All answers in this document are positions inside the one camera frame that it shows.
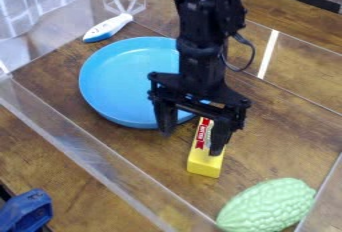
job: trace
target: wire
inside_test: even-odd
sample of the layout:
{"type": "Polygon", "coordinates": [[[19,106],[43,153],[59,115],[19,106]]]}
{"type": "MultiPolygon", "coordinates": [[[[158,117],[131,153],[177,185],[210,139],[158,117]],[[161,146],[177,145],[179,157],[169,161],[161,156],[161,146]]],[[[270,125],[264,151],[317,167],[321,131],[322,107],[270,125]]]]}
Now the wire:
{"type": "Polygon", "coordinates": [[[229,68],[230,70],[233,70],[234,72],[242,72],[244,70],[246,70],[246,69],[250,67],[250,65],[252,65],[252,63],[253,63],[253,61],[254,61],[254,57],[256,57],[256,47],[254,47],[253,43],[252,43],[240,33],[237,33],[236,35],[233,35],[233,37],[234,37],[234,39],[236,39],[241,44],[248,45],[248,46],[252,47],[252,57],[250,57],[250,60],[249,60],[248,64],[246,64],[244,67],[237,68],[237,67],[233,66],[233,65],[229,63],[229,61],[226,60],[224,51],[221,52],[221,58],[222,58],[222,61],[225,62],[226,66],[228,66],[228,68],[229,68]]]}

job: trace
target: transparent plastic wall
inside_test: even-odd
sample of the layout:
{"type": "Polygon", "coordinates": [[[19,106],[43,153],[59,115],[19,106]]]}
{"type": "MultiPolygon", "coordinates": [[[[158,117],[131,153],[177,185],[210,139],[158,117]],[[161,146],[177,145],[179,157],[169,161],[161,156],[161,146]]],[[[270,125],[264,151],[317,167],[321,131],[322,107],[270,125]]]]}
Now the transparent plastic wall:
{"type": "MultiPolygon", "coordinates": [[[[173,0],[134,0],[134,3],[131,1],[79,0],[69,7],[46,15],[36,25],[36,29],[45,26],[45,30],[35,31],[34,29],[27,36],[28,38],[26,38],[35,43],[35,48],[32,48],[32,45],[26,47],[28,49],[24,48],[26,51],[30,51],[30,56],[26,56],[24,63],[42,57],[75,38],[82,37],[95,24],[118,15],[123,10],[131,10],[135,22],[151,30],[151,35],[162,34],[177,37],[178,15],[173,0]]],[[[268,81],[268,84],[273,84],[286,90],[286,94],[276,95],[278,97],[273,101],[281,112],[286,114],[288,119],[296,120],[301,118],[313,122],[305,128],[306,135],[304,146],[301,146],[310,150],[312,146],[306,138],[314,137],[318,126],[328,133],[333,130],[342,130],[342,125],[338,123],[341,112],[338,103],[341,103],[342,94],[341,87],[337,87],[341,85],[341,76],[338,69],[334,69],[338,68],[338,64],[342,61],[341,54],[310,45],[253,22],[248,23],[242,34],[254,42],[257,47],[256,62],[246,72],[258,77],[260,80],[268,81]],[[301,76],[298,76],[298,73],[292,74],[293,69],[302,71],[300,73],[301,76]],[[328,80],[329,84],[321,84],[320,80],[328,80]],[[313,110],[305,110],[297,106],[297,103],[302,103],[304,99],[321,106],[320,114],[322,117],[313,117],[313,110]]],[[[241,66],[249,58],[249,49],[245,49],[232,40],[229,54],[232,64],[241,66]]],[[[91,131],[87,132],[57,107],[47,104],[50,102],[49,99],[42,96],[38,97],[32,89],[31,92],[26,85],[18,82],[16,78],[12,78],[4,70],[0,69],[0,71],[3,73],[0,74],[0,104],[163,231],[217,230],[216,215],[213,213],[217,213],[220,207],[229,200],[229,195],[232,196],[233,194],[229,173],[222,175],[226,187],[217,185],[214,180],[207,182],[207,195],[201,199],[199,203],[199,200],[193,198],[191,192],[182,192],[178,189],[171,190],[159,183],[139,168],[139,163],[133,164],[126,156],[122,156],[114,148],[110,148],[94,137],[91,131]]],[[[252,95],[261,92],[258,83],[250,85],[249,82],[238,78],[236,86],[240,85],[248,89],[252,95]]],[[[257,95],[254,100],[256,107],[266,105],[266,97],[266,95],[257,95]]],[[[301,130],[298,129],[297,134],[294,134],[284,125],[282,128],[273,128],[274,134],[265,134],[273,126],[269,121],[274,119],[274,106],[272,104],[268,106],[268,113],[252,115],[250,119],[256,119],[254,121],[261,117],[265,119],[264,123],[256,122],[250,125],[249,135],[253,137],[253,141],[244,137],[240,138],[244,148],[238,156],[241,160],[248,161],[244,164],[246,173],[254,169],[249,168],[250,163],[273,162],[266,156],[269,154],[284,156],[282,167],[288,165],[285,164],[288,158],[289,160],[298,158],[297,161],[304,158],[296,155],[298,153],[297,146],[292,145],[296,142],[293,139],[301,138],[301,130],[304,129],[300,128],[301,130]],[[277,148],[280,134],[288,139],[284,143],[284,149],[277,148]],[[260,151],[258,158],[264,158],[258,161],[256,161],[254,156],[246,156],[244,152],[244,149],[254,149],[256,146],[260,146],[256,149],[256,152],[260,151]]],[[[341,136],[333,136],[336,137],[336,142],[340,142],[341,136]]],[[[313,161],[306,168],[316,169],[316,165],[320,164],[320,157],[316,156],[314,152],[309,152],[309,156],[313,161]]]]}

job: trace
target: white object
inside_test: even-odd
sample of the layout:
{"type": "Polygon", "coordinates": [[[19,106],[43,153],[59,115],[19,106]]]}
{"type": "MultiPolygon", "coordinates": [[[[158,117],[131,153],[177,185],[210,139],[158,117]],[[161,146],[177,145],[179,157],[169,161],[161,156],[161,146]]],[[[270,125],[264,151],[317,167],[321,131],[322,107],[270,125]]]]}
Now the white object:
{"type": "Polygon", "coordinates": [[[129,13],[122,13],[119,16],[103,21],[94,26],[83,37],[86,43],[93,43],[110,38],[119,30],[134,20],[129,13]]]}

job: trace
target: bitter melon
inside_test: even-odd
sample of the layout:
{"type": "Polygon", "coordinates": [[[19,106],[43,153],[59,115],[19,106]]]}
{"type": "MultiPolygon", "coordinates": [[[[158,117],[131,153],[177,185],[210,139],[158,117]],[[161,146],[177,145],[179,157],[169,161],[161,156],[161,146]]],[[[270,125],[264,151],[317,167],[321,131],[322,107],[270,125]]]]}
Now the bitter melon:
{"type": "Polygon", "coordinates": [[[308,214],[316,190],[298,179],[284,178],[257,184],[226,204],[217,218],[228,232],[277,232],[308,214]]]}

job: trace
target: wooden table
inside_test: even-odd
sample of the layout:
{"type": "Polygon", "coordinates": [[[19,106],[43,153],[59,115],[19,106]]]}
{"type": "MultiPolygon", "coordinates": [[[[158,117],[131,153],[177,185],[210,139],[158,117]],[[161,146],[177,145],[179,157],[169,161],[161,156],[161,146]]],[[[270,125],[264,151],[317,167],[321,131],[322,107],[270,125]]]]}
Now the wooden table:
{"type": "MultiPolygon", "coordinates": [[[[245,4],[250,20],[341,51],[338,15],[293,0],[245,0],[245,4]]],[[[198,119],[178,126],[175,134],[163,138],[154,130],[126,128],[95,113],[79,93],[81,67],[94,51],[109,43],[146,35],[157,33],[133,23],[102,43],[86,45],[78,38],[18,70],[14,77],[213,218],[236,194],[266,179],[296,177],[318,188],[341,152],[341,116],[250,74],[228,72],[230,86],[254,104],[246,129],[234,135],[226,150],[218,180],[186,172],[198,119]]],[[[338,101],[332,99],[326,105],[334,107],[338,101]]],[[[35,187],[50,193],[54,231],[159,231],[3,107],[0,181],[15,194],[35,187]]]]}

